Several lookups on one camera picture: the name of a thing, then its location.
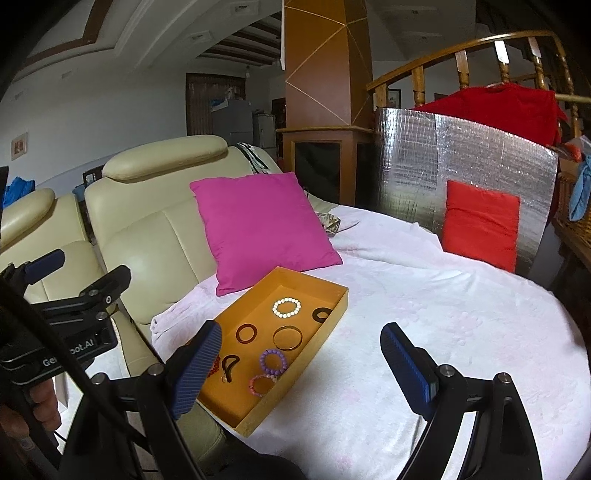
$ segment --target wooden railing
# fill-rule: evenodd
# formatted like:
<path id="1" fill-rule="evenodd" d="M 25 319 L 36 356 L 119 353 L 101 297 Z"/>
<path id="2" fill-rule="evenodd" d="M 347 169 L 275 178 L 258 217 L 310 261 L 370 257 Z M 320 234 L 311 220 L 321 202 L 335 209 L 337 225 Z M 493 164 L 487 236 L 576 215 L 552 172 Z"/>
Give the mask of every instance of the wooden railing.
<path id="1" fill-rule="evenodd" d="M 570 117 L 573 135 L 576 137 L 581 134 L 579 125 L 579 107 L 578 103 L 591 103 L 591 97 L 575 95 L 573 80 L 570 75 L 569 66 L 566 62 L 566 52 L 560 39 L 555 33 L 546 30 L 527 30 L 515 33 L 507 33 L 502 35 L 494 35 L 492 37 L 480 38 L 478 40 L 470 40 L 460 43 L 453 47 L 444 48 L 425 57 L 413 60 L 406 65 L 403 65 L 391 72 L 385 73 L 380 78 L 377 78 L 371 83 L 368 83 L 367 90 L 370 94 L 375 93 L 376 106 L 388 106 L 388 85 L 397 82 L 408 76 L 413 78 L 413 92 L 415 106 L 425 104 L 425 74 L 424 69 L 437 63 L 455 57 L 457 66 L 457 77 L 459 81 L 460 90 L 470 86 L 470 70 L 468 66 L 467 52 L 481 50 L 483 48 L 494 46 L 496 51 L 496 58 L 499 64 L 499 73 L 501 75 L 501 83 L 509 83 L 515 81 L 520 83 L 522 81 L 532 79 L 536 88 L 548 90 L 548 85 L 544 80 L 544 69 L 542 66 L 542 54 L 536 37 L 550 37 L 554 41 L 557 50 L 557 57 L 560 60 L 564 71 L 564 80 L 566 84 L 566 93 L 556 93 L 556 99 L 570 103 Z M 509 56 L 505 42 L 518 38 L 526 38 L 531 52 L 531 60 L 534 64 L 534 73 L 527 76 L 516 77 L 514 79 L 509 76 Z"/>

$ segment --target bed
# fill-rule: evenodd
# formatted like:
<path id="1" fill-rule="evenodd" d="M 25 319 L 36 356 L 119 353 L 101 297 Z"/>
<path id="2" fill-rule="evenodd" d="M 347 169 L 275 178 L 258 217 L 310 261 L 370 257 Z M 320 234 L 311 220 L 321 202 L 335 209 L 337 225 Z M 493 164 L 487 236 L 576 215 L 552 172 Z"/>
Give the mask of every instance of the bed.
<path id="1" fill-rule="evenodd" d="M 425 423 L 412 413 L 379 348 L 397 322 L 438 364 L 463 375 L 509 372 L 537 442 L 545 480 L 563 480 L 587 447 L 591 382 L 579 330 L 554 296 L 522 277 L 448 254 L 416 223 L 338 206 L 332 244 L 343 265 L 307 272 L 349 287 L 349 308 L 295 386 L 247 439 L 292 460 L 308 479 L 391 480 Z M 206 319 L 244 292 L 215 296 L 215 276 L 153 318 L 167 359 Z M 452 479 L 472 429 L 465 415 L 444 478 Z"/>

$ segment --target cream leather sofa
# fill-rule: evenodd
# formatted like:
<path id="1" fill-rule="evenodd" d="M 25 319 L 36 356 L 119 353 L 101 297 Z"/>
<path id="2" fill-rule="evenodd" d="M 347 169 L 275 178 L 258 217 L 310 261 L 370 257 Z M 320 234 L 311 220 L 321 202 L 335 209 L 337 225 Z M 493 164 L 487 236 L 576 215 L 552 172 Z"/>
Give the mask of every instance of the cream leather sofa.
<path id="1" fill-rule="evenodd" d="M 78 203 L 72 194 L 56 199 L 51 189 L 41 189 L 8 206 L 0 227 L 0 270 L 16 266 L 61 248 L 64 266 L 31 285 L 25 298 L 31 303 L 76 297 L 103 276 L 103 269 L 88 241 Z M 131 375 L 138 375 L 157 360 L 133 324 L 121 312 L 112 314 L 121 337 Z"/>
<path id="2" fill-rule="evenodd" d="M 256 150 L 271 171 L 281 171 L 264 150 Z M 250 175 L 250 164 L 222 138 L 199 135 L 119 153 L 102 174 L 85 193 L 92 228 L 107 269 L 121 264 L 131 269 L 131 284 L 121 299 L 151 341 L 152 318 L 216 271 L 189 183 Z M 318 212 L 333 206 L 313 196 L 310 201 Z M 201 459 L 224 436 L 198 404 L 190 414 L 178 424 L 193 456 Z"/>

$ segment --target brown bangle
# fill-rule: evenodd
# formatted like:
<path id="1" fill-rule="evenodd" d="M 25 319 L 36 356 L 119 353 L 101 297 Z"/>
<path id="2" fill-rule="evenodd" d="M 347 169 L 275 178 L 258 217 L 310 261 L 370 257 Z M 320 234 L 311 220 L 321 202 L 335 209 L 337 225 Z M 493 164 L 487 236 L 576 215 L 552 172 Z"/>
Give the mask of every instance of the brown bangle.
<path id="1" fill-rule="evenodd" d="M 296 332 L 298 332 L 300 334 L 300 342 L 296 346 L 293 346 L 291 348 L 281 348 L 279 345 L 277 345 L 277 343 L 275 341 L 275 336 L 282 330 L 295 330 Z M 304 334 L 301 332 L 301 330 L 298 327 L 294 327 L 293 325 L 284 325 L 283 327 L 279 327 L 277 330 L 275 330 L 275 333 L 273 333 L 273 343 L 275 344 L 275 346 L 279 350 L 282 350 L 284 352 L 291 352 L 292 350 L 295 350 L 296 348 L 298 348 L 301 345 L 301 343 L 303 341 L 304 341 Z"/>
<path id="2" fill-rule="evenodd" d="M 250 337 L 248 340 L 242 340 L 242 338 L 240 338 L 240 332 L 242 330 L 244 330 L 245 328 L 252 328 L 252 337 Z M 246 345 L 247 343 L 251 343 L 255 338 L 256 338 L 256 334 L 258 333 L 256 327 L 252 324 L 252 323 L 245 323 L 244 325 L 240 325 L 238 327 L 238 330 L 236 330 L 236 340 L 238 340 L 240 343 L 243 343 L 244 345 Z"/>

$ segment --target blue gripper pad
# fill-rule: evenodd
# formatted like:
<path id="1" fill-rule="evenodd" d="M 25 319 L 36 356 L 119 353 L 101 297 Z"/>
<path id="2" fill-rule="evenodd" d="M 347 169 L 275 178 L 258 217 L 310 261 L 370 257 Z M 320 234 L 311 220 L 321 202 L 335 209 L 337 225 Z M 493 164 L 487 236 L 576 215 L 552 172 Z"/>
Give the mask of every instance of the blue gripper pad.
<path id="1" fill-rule="evenodd" d="M 207 320 L 193 339 L 178 348 L 166 362 L 168 409 L 175 420 L 195 405 L 221 347 L 222 328 L 213 320 Z"/>
<path id="2" fill-rule="evenodd" d="M 431 420 L 435 412 L 433 400 L 439 387 L 435 362 L 427 352 L 411 343 L 397 323 L 382 328 L 379 344 L 408 406 L 425 420 Z"/>

